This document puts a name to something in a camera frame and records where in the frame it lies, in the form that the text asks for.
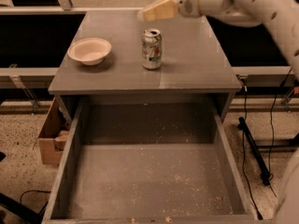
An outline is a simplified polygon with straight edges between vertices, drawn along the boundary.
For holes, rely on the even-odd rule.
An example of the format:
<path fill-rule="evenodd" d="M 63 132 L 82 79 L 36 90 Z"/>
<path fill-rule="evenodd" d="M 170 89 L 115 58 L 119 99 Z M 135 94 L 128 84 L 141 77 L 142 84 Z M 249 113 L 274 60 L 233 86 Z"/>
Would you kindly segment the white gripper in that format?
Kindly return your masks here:
<path fill-rule="evenodd" d="M 159 21 L 175 17 L 199 18 L 199 0 L 156 0 L 137 12 L 140 21 Z"/>

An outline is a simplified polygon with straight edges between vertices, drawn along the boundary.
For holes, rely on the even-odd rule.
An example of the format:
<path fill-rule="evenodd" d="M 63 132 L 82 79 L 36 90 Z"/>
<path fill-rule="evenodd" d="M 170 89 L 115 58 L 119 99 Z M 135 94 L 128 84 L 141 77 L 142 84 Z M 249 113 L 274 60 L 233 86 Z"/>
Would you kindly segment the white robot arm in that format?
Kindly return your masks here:
<path fill-rule="evenodd" d="M 211 17 L 239 27 L 263 25 L 299 79 L 299 8 L 295 0 L 156 0 L 138 11 L 141 21 Z"/>

